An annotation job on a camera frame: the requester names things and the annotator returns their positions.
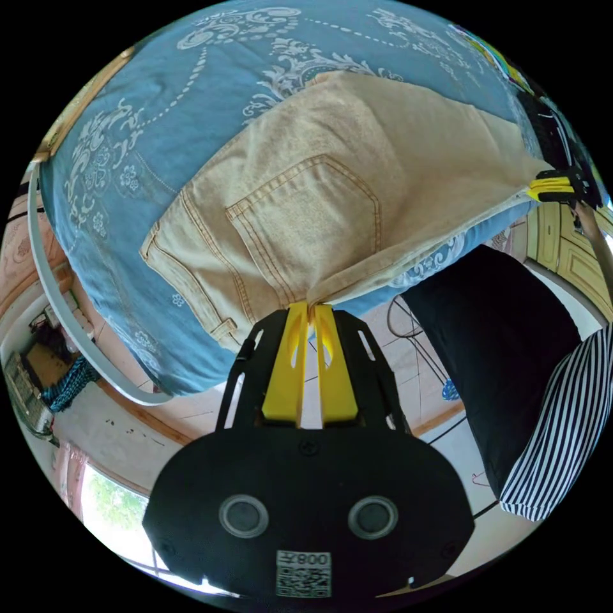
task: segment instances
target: white bed frame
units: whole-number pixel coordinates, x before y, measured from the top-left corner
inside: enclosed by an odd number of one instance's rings
[[[72,314],[70,307],[64,300],[49,262],[45,254],[45,247],[38,225],[38,212],[36,210],[36,185],[38,183],[39,168],[35,163],[32,168],[30,184],[27,191],[27,226],[32,245],[32,256],[36,264],[36,270],[40,277],[40,283],[47,295],[51,308],[62,324],[68,336],[72,339],[77,349],[87,361],[106,379],[120,394],[147,407],[153,407],[168,402],[172,396],[163,393],[150,393],[143,391],[129,380],[124,373],[119,371],[110,360],[90,341],[86,332]]]

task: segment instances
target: black cloth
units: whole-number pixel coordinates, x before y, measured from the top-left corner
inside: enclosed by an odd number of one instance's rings
[[[401,296],[458,390],[499,498],[579,331],[525,266],[483,245]]]

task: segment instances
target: screw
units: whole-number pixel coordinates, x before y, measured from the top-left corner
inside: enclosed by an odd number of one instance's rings
[[[312,456],[318,454],[319,445],[315,441],[305,440],[301,441],[298,450],[302,455]]]

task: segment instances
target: beige jeans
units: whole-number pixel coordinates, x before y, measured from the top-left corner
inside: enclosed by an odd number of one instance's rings
[[[383,287],[549,168],[516,125],[473,106],[325,73],[219,150],[140,254],[236,352],[276,309]]]

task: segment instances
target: qr code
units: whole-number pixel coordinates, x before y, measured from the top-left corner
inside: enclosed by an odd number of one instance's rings
[[[332,594],[328,553],[278,551],[276,595],[289,598],[329,598]]]

